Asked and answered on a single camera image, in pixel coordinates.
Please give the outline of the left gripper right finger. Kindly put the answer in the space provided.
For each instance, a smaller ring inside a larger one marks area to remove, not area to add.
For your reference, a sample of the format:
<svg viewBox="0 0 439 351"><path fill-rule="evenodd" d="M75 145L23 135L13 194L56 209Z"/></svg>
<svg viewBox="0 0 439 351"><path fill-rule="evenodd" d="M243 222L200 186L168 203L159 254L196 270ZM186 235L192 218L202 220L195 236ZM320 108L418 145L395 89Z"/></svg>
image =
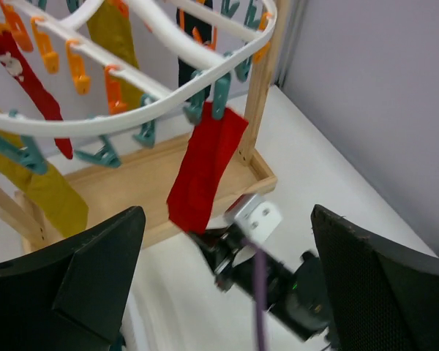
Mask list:
<svg viewBox="0 0 439 351"><path fill-rule="evenodd" d="M311 213L341 350L439 351L439 258Z"/></svg>

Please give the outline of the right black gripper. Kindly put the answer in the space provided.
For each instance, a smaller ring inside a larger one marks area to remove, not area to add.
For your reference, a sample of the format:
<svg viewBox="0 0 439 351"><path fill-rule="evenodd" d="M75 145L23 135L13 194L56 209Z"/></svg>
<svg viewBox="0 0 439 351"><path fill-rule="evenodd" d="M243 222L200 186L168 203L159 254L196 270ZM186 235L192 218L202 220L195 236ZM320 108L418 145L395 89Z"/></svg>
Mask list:
<svg viewBox="0 0 439 351"><path fill-rule="evenodd" d="M235 224L207 229L203 233L189 232L214 275L216 286L223 292L236 285L251 298L256 298L254 275L256 249ZM279 260L264 252L266 302L277 303L290 287L292 272Z"/></svg>

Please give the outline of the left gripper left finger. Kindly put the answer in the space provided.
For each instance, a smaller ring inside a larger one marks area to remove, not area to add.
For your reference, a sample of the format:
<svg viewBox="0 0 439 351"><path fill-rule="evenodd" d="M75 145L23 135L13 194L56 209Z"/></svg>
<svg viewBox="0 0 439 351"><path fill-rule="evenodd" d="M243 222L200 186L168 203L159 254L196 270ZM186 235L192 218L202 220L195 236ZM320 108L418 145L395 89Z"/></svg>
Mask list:
<svg viewBox="0 0 439 351"><path fill-rule="evenodd" d="M132 206L70 238L0 263L0 350L109 350L145 230Z"/></svg>

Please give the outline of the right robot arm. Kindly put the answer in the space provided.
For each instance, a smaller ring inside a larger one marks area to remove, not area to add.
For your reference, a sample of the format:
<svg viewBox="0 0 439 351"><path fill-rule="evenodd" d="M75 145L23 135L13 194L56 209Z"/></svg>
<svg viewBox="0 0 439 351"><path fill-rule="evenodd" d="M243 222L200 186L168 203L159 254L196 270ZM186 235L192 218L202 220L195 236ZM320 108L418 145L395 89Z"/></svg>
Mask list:
<svg viewBox="0 0 439 351"><path fill-rule="evenodd" d="M303 341L326 331L330 346L339 347L322 265L314 252L305 251L301 265L290 271L235 224L188 236L199 248L221 291L237 286L255 301L260 349L264 347L266 312Z"/></svg>

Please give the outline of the white round clip hanger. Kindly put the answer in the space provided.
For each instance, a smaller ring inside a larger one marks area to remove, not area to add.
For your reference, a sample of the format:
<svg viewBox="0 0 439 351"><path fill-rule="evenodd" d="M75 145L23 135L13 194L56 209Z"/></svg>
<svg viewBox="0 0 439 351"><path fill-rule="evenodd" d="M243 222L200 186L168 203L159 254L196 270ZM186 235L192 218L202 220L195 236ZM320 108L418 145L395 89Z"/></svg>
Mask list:
<svg viewBox="0 0 439 351"><path fill-rule="evenodd" d="M86 1L64 20L54 18L27 1L12 1L11 4L31 17L42 17L44 19L43 26L62 39L76 39L79 42L77 49L91 59L102 65L115 64L119 66L119 70L115 73L116 76L156 98L156 102L153 104L137 110L114 116L98 116L93 119L77 121L38 121L27 119L23 115L10 118L0 114L0 129L35 137L106 135L136 127L143 122L157 118L212 84L263 48L270 41L278 19L278 9L274 1L263 2L270 18L265 29L257 31L193 1L176 1L176 6L183 8L196 18L209 22L212 26L246 42L246 45L233 55L224 57L185 34L155 1L128 1L128 7L148 25L153 35L167 49L189 65L202 70L200 76L175 91L171 91L75 31L77 25L93 13L97 5L95 1Z"/></svg>

